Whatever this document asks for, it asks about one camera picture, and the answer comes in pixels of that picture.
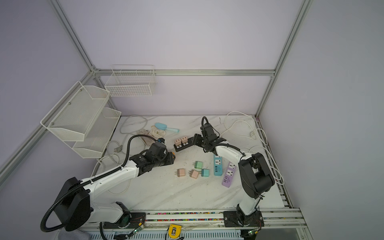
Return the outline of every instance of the wire basket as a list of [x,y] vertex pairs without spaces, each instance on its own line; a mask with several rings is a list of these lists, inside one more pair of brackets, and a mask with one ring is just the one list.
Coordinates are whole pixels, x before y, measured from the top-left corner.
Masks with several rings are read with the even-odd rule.
[[72,149],[82,158],[101,158],[120,115],[117,110],[103,108],[84,141],[76,142]]
[[152,65],[113,65],[105,89],[112,97],[152,96],[155,86]]
[[83,86],[69,99],[48,123],[40,122],[61,141],[84,141],[109,99],[109,91],[95,86]]

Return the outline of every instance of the white wire basket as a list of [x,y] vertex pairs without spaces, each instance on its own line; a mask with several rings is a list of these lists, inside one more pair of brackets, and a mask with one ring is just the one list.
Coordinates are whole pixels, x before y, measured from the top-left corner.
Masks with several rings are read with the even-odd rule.
[[151,96],[155,86],[152,65],[113,65],[105,89],[112,97]]
[[62,141],[84,141],[110,95],[102,88],[83,86],[80,82],[75,85],[80,85],[79,89],[53,120],[40,122]]
[[84,141],[76,142],[72,149],[82,158],[101,158],[120,116],[117,110],[103,108]]

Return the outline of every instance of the purple power strip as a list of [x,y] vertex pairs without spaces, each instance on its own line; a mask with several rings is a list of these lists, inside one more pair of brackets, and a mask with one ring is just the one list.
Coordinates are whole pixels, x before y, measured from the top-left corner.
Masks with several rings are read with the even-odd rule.
[[223,185],[224,187],[231,186],[232,178],[233,178],[233,175],[235,174],[235,170],[236,170],[236,165],[230,162],[228,164],[227,170],[225,171],[225,175],[221,185]]

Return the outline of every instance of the yellow tape measure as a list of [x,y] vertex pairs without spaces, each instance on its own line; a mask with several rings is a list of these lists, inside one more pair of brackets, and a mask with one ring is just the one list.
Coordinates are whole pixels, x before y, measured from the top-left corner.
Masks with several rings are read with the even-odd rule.
[[180,225],[171,224],[169,226],[168,235],[170,238],[178,238],[180,236],[180,233],[181,233]]

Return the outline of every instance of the robotic arm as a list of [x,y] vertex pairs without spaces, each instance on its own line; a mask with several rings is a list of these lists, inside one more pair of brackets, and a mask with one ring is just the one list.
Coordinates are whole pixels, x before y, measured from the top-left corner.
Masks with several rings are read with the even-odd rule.
[[[242,186],[247,195],[237,205],[236,212],[227,212],[228,217],[225,218],[228,219],[228,223],[232,226],[262,227],[261,212],[257,211],[257,205],[263,197],[262,194],[269,191],[275,184],[263,155],[260,153],[243,153],[239,148],[230,145],[224,138],[217,137],[206,117],[203,117],[200,129],[202,135],[194,135],[193,145],[202,147],[204,152],[212,152],[224,157],[230,162],[238,164],[239,167]],[[65,227],[66,231],[72,231],[90,222],[117,223],[119,227],[124,228],[131,215],[129,210],[121,202],[114,204],[97,203],[95,202],[96,198],[128,179],[149,172],[154,167],[173,164],[175,160],[175,155],[167,151],[165,144],[154,138],[155,143],[149,149],[128,159],[131,140],[139,136],[149,137],[139,134],[129,139],[127,155],[121,166],[80,181],[75,177],[68,179],[55,203],[44,215],[40,224],[41,230],[50,232]],[[53,211],[62,224],[47,228],[46,221]]]

